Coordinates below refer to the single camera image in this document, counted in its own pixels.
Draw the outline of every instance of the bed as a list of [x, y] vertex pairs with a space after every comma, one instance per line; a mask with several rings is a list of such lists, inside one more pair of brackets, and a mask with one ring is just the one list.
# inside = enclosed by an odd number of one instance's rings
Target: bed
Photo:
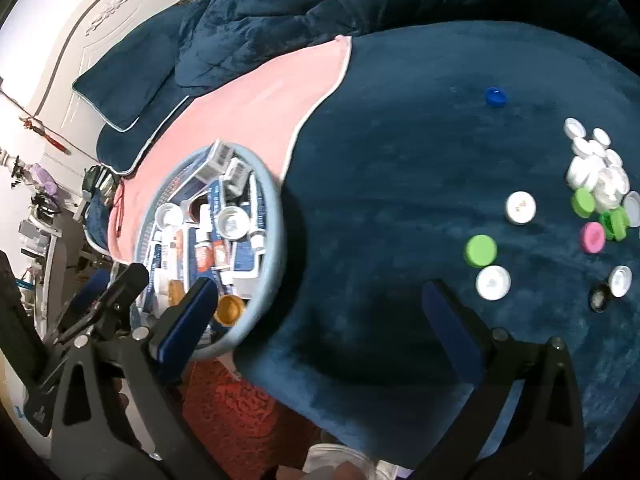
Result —
[[[216, 137], [240, 137], [278, 178], [288, 263], [271, 310], [234, 351], [239, 372], [345, 444], [414, 467], [471, 388], [420, 309], [422, 285], [441, 277], [490, 326], [535, 342], [566, 339], [593, 463], [640, 390], [640, 314], [634, 288], [604, 316], [589, 311], [588, 290], [616, 265], [636, 272], [639, 240], [630, 232], [598, 256], [580, 250], [562, 124], [573, 116], [606, 129], [638, 182], [640, 36], [617, 0], [188, 5], [130, 35], [144, 38], [166, 19], [177, 42], [177, 59], [140, 43], [166, 70], [148, 76], [155, 91], [132, 95], [124, 85], [119, 97], [100, 83], [114, 73], [146, 77], [140, 63], [118, 60], [126, 42], [76, 89], [108, 116], [95, 141], [101, 159], [137, 172], [124, 186], [129, 204], [150, 196], [158, 168]], [[329, 67], [327, 78], [304, 72], [310, 60]], [[302, 88], [296, 75], [312, 84]], [[509, 98], [499, 110], [484, 101], [493, 86]], [[538, 214], [516, 228], [504, 200], [519, 189], [536, 197]], [[125, 261], [141, 214], [126, 206], [128, 232], [110, 237]], [[513, 277], [495, 303], [476, 295], [476, 271], [462, 257], [481, 232], [498, 241], [498, 262]], [[504, 430], [503, 422], [485, 452]]]

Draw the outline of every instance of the red rug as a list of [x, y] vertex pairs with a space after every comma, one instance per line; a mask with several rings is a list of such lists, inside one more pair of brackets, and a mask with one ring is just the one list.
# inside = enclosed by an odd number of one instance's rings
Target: red rug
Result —
[[182, 409], [192, 431], [233, 480], [259, 480], [276, 465], [302, 468], [318, 428], [217, 361], [198, 362]]

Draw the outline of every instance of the white wall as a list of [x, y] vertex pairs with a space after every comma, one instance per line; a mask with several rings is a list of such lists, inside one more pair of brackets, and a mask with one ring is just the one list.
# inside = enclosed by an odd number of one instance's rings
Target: white wall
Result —
[[[0, 78], [4, 92], [28, 106], [41, 79], [59, 31], [83, 0], [18, 0], [0, 28]], [[27, 163], [39, 162], [45, 140], [25, 130], [24, 114], [0, 95], [0, 146]], [[20, 254], [17, 229], [27, 216], [29, 193], [10, 189], [7, 170], [0, 168], [0, 250], [20, 275], [28, 258]]]

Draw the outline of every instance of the black bottle cap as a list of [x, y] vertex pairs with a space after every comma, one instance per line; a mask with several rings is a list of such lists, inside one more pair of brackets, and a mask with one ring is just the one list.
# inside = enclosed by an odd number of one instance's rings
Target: black bottle cap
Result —
[[604, 312], [611, 300], [611, 290], [607, 283], [596, 283], [589, 290], [589, 308], [594, 312]]

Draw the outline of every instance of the blue bottle cap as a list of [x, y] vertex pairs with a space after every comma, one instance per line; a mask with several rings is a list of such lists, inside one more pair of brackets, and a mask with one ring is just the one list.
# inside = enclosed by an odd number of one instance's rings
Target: blue bottle cap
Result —
[[507, 104], [507, 94], [495, 86], [487, 88], [484, 91], [484, 97], [486, 98], [486, 103], [494, 108], [502, 108]]

